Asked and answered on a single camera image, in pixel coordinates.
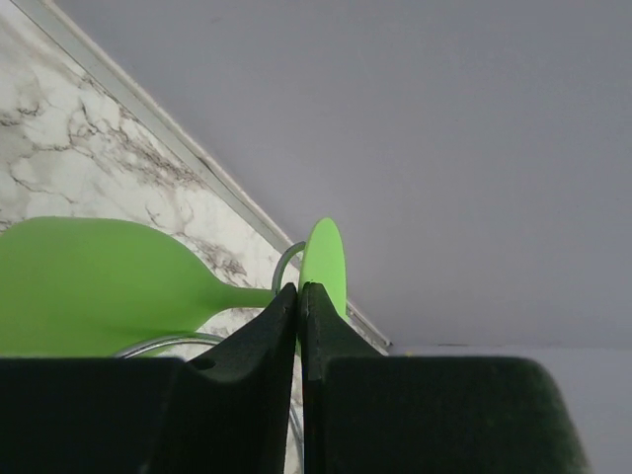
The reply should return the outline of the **green wine glass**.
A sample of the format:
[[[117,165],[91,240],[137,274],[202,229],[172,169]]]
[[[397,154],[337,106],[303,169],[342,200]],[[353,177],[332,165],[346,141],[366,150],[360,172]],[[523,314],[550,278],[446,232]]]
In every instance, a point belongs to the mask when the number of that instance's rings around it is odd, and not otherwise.
[[[330,218],[313,227],[301,284],[322,284],[336,312],[347,305],[343,240]],[[221,281],[175,238],[125,220],[35,217],[1,236],[1,353],[113,356],[134,344],[200,333],[211,317],[263,308],[270,288]]]

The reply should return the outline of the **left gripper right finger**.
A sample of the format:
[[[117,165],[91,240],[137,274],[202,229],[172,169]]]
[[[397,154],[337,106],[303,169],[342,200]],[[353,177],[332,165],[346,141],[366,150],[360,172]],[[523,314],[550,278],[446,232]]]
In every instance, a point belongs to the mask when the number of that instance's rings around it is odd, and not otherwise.
[[[300,292],[308,473],[587,473],[552,376],[513,356],[387,356]]]

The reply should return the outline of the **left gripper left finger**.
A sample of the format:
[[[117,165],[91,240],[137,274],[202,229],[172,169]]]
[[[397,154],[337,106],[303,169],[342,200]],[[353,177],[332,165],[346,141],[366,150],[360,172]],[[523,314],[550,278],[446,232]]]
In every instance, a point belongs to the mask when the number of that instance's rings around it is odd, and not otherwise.
[[[192,360],[9,358],[5,473],[279,473],[297,291]]]

